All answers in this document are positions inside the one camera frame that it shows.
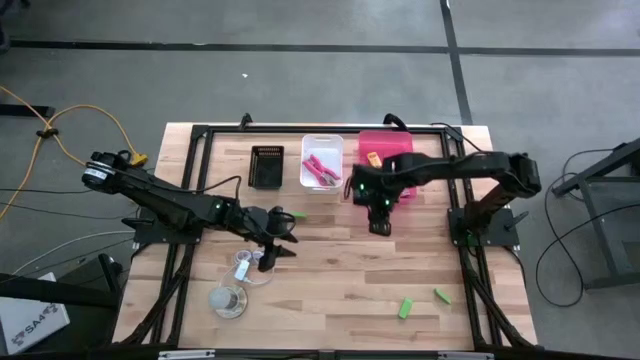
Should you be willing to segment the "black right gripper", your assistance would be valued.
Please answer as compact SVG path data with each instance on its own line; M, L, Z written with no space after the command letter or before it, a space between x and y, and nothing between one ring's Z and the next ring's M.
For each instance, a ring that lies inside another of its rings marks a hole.
M392 226L390 214L400 195L395 194L387 182L393 173L406 169L403 160L391 158L383 162L381 168L372 165L355 164L351 173L351 195L354 205L369 207L371 210L385 211L379 219L375 211L368 212L369 232L390 236Z

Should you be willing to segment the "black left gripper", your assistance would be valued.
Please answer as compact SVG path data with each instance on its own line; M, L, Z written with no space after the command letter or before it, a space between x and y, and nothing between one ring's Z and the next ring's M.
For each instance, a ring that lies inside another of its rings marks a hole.
M275 266L279 257L296 257L297 254L282 245L273 245L276 238L288 234L288 216L279 208L267 211L264 208L250 206L242 207L238 213L242 222L243 236L259 245L265 245L263 255L258 261L258 270L267 272Z

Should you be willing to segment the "pink handled pliers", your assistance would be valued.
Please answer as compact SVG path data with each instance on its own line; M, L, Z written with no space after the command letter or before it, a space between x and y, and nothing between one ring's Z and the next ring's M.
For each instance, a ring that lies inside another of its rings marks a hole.
M340 180L340 177L333 170L325 167L315 155L309 157L309 162L318 176L327 184L333 184L336 180Z
M316 178L320 186L333 186L335 184L333 177L326 170L318 167L315 162L306 160L303 165Z

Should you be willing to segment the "pink plastic bin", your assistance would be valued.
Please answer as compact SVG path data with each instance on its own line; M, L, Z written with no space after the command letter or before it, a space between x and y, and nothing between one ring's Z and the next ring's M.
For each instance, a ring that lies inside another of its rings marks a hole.
M375 153L380 162L392 156L413 152L412 136L408 132L395 132L390 130L365 130L360 132L358 137L357 162L359 165L371 165L369 155ZM396 172L400 170L400 165L394 163L385 168L386 172ZM353 203L364 206L364 200L360 195L353 192ZM417 196L417 188L405 188L399 198L400 204L408 204Z

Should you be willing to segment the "black mesh basket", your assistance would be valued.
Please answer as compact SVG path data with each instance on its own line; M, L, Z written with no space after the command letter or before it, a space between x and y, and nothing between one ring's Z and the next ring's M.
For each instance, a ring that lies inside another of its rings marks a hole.
M283 181L283 164L283 146L253 146L248 185L260 190L279 189Z

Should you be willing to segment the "white plastic bin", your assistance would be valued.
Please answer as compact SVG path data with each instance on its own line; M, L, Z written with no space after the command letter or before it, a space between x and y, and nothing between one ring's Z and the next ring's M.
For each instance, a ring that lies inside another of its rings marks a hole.
M333 170L340 180L333 186L320 186L316 178L304 167L303 162L315 155L321 163ZM337 194L346 176L343 174L344 141L336 134L307 134L301 142L300 183L311 194Z

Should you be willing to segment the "black metal stand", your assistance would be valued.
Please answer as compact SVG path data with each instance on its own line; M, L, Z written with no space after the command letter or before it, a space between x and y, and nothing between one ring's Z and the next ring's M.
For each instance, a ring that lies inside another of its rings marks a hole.
M569 164L576 157L603 153L605 157L579 172L570 172ZM583 282L584 290L600 290L640 285L640 270L635 270L625 248L623 239L615 239L606 233L605 217L625 210L638 209L640 203L619 205L600 211L596 206L593 185L638 184L640 185L640 138L623 142L613 148L588 149L570 155L561 170L562 183L552 189L556 197L569 196L580 199L589 215L591 225L605 260L608 274Z

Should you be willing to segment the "black case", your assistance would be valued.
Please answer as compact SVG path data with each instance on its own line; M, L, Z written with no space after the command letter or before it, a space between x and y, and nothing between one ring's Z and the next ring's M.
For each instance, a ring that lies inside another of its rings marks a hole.
M59 281L0 273L0 297L116 310L122 293L122 265L99 254Z

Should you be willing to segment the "white printed box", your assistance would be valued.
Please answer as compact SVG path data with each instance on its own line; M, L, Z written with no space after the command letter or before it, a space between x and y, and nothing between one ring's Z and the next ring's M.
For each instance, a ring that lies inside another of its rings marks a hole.
M0 326L9 355L24 352L69 324L63 304L0 297Z

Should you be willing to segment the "black aluminium table frame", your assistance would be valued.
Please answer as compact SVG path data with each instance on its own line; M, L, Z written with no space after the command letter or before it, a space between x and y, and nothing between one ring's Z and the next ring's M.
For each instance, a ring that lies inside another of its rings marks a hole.
M366 360L437 359L439 352L472 352L476 335L489 336L489 315L478 294L463 284L461 249L449 236L447 212L484 196L490 179L437 180L391 215L388 237L368 230L367 212L341 193L311 194L299 181L301 142L307 134L337 134L344 141L343 173L357 156L359 128L351 125L170 123L157 175L178 183L185 164L194 183L239 196L245 205L308 215L295 227L296 257L281 258L266 275L254 275L244 314L223 319L209 307L209 292L230 282L228 268L242 239L205 231L194 250L185 292L168 303L160 331L175 349L213 349L216 357ZM279 189L248 185L253 146L283 146ZM452 304L434 293L439 288ZM403 299L413 306L398 317Z

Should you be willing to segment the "silver frame bracket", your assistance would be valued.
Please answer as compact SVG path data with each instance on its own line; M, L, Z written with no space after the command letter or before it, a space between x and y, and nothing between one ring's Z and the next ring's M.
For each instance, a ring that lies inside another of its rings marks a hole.
M495 360L491 353L443 351L437 355L437 360Z
M162 351L157 360L212 360L216 357L213 349Z

